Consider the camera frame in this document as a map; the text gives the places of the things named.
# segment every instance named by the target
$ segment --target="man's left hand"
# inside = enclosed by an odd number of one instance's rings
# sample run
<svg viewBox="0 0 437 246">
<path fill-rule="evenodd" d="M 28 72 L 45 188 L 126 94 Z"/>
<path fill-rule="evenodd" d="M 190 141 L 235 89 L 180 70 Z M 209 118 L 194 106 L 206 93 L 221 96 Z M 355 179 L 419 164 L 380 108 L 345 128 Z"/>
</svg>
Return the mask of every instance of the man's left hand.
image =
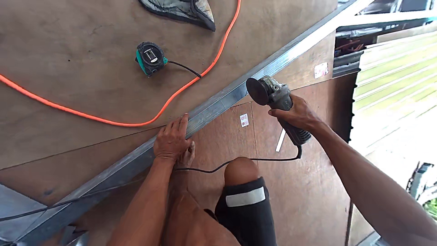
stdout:
<svg viewBox="0 0 437 246">
<path fill-rule="evenodd" d="M 187 134 L 188 114 L 161 128 L 153 145 L 156 158 L 169 159 L 173 162 L 184 153 L 191 144 L 191 139 L 185 139 Z"/>
</svg>

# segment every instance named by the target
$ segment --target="hand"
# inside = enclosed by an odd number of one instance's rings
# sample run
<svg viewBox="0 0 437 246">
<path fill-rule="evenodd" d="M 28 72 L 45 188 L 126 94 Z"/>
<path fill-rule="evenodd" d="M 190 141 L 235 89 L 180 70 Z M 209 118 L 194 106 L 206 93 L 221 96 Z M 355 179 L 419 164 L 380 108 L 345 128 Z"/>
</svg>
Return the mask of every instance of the hand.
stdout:
<svg viewBox="0 0 437 246">
<path fill-rule="evenodd" d="M 271 109 L 269 110 L 269 115 L 283 119 L 291 125 L 310 133 L 316 129 L 320 123 L 323 123 L 303 98 L 293 94 L 290 94 L 290 98 L 293 101 L 293 106 L 290 111 Z"/>
<path fill-rule="evenodd" d="M 188 149 L 192 141 L 185 139 L 187 125 L 188 114 L 184 114 L 184 116 L 161 128 L 153 145 L 153 153 L 156 158 L 176 162 L 176 159 Z"/>
</svg>

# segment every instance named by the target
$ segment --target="black power cord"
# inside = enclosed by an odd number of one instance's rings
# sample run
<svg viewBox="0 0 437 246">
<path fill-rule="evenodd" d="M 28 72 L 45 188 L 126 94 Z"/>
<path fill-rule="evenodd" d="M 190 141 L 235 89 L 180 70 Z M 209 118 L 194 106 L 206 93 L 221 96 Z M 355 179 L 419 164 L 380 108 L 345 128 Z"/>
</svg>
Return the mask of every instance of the black power cord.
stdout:
<svg viewBox="0 0 437 246">
<path fill-rule="evenodd" d="M 192 70 L 191 68 L 189 68 L 189 67 L 187 67 L 187 66 L 184 66 L 184 65 L 182 65 L 182 64 L 180 64 L 180 63 L 177 63 L 177 62 L 174 62 L 174 61 L 167 61 L 167 62 L 168 62 L 168 63 L 176 64 L 176 65 L 178 65 L 178 66 L 181 66 L 181 67 L 183 67 L 183 68 L 189 70 L 190 72 L 194 73 L 194 74 L 195 74 L 197 77 L 199 77 L 199 78 L 202 77 L 202 75 L 200 75 L 199 73 L 197 73 L 196 71 Z"/>
<path fill-rule="evenodd" d="M 268 161 L 268 162 L 288 162 L 288 161 L 294 161 L 297 159 L 300 159 L 302 157 L 302 146 L 298 145 L 298 154 L 296 157 L 294 158 L 289 158 L 289 159 L 263 159 L 263 158 L 250 158 L 252 161 Z M 211 171 L 206 171 L 206 170 L 202 170 L 202 169 L 197 169 L 197 168 L 191 168 L 191 167 L 186 167 L 186 168 L 176 168 L 175 171 L 184 171 L 184 170 L 189 170 L 189 171 L 197 171 L 197 172 L 204 172 L 204 173 L 213 173 L 218 171 L 220 168 L 226 166 L 227 164 L 229 164 L 232 161 L 228 161 L 225 162 L 223 164 L 221 164 L 219 167 L 217 167 L 214 170 Z"/>
<path fill-rule="evenodd" d="M 302 157 L 302 146 L 298 145 L 297 147 L 298 147 L 298 154 L 294 158 L 289 158 L 289 159 L 250 158 L 250 159 L 253 160 L 253 161 L 268 161 L 268 162 L 294 161 L 294 160 L 300 159 Z M 221 164 L 219 167 L 217 167 L 216 169 L 211 170 L 211 171 L 206 171 L 206 170 L 197 169 L 197 168 L 177 168 L 177 169 L 175 169 L 175 171 L 188 170 L 188 171 L 197 171 L 197 172 L 204 172 L 204 173 L 213 173 L 213 172 L 218 171 L 220 168 L 226 166 L 230 162 L 232 162 L 232 161 L 225 162 L 225 163 Z M 109 188 L 106 188 L 106 189 L 103 189 L 103 190 L 94 191 L 94 192 L 91 192 L 89 194 L 83 195 L 81 197 L 74 198 L 74 199 L 71 199 L 71 200 L 67 200 L 67 201 L 64 201 L 64 202 L 60 202 L 58 204 L 55 204 L 55 205 L 52 205 L 52 206 L 48 206 L 48 207 L 45 207 L 45 208 L 40 208 L 40 209 L 36 209 L 36 210 L 29 211 L 29 212 L 26 212 L 26 213 L 22 213 L 22 214 L 17 214 L 17 215 L 13 215 L 13 216 L 8 216 L 8 217 L 0 218 L 0 222 L 7 221 L 7 220 L 12 220 L 12 219 L 16 219 L 16 218 L 21 218 L 21 217 L 24 217 L 24 216 L 27 216 L 27 215 L 31 215 L 31 214 L 36 214 L 36 213 L 39 213 L 39 212 L 44 212 L 44 211 L 47 211 L 47 210 L 52 209 L 52 208 L 56 208 L 56 207 L 59 207 L 59 206 L 65 205 L 65 204 L 72 203 L 72 202 L 77 202 L 77 201 L 80 201 L 82 199 L 89 198 L 89 197 L 95 196 L 95 195 L 103 193 L 103 192 L 108 192 L 110 190 L 115 190 L 115 189 L 120 188 L 120 187 L 128 186 L 128 185 L 131 185 L 131 184 L 143 181 L 143 180 L 144 179 L 138 179 L 138 180 L 130 181 L 130 182 L 127 182 L 127 183 L 122 184 L 122 185 L 117 185 L 117 186 L 109 187 Z"/>
</svg>

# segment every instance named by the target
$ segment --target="white stripe on shorts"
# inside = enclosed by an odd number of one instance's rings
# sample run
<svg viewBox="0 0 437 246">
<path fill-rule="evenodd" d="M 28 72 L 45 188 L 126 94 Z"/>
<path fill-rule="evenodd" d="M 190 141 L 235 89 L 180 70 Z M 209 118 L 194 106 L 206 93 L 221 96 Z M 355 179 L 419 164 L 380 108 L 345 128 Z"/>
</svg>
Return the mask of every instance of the white stripe on shorts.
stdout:
<svg viewBox="0 0 437 246">
<path fill-rule="evenodd" d="M 226 204 L 228 207 L 239 207 L 259 203 L 265 199 L 264 187 L 260 187 L 246 193 L 226 196 Z"/>
</svg>

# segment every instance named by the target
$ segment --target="knee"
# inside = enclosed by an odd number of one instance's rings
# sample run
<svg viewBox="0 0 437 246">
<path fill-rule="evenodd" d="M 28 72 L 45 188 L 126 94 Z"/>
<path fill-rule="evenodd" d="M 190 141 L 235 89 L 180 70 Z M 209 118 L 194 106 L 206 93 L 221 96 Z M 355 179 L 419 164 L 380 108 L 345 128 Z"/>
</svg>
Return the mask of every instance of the knee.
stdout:
<svg viewBox="0 0 437 246">
<path fill-rule="evenodd" d="M 234 159 L 225 169 L 226 186 L 245 184 L 257 180 L 258 177 L 257 164 L 246 157 Z"/>
</svg>

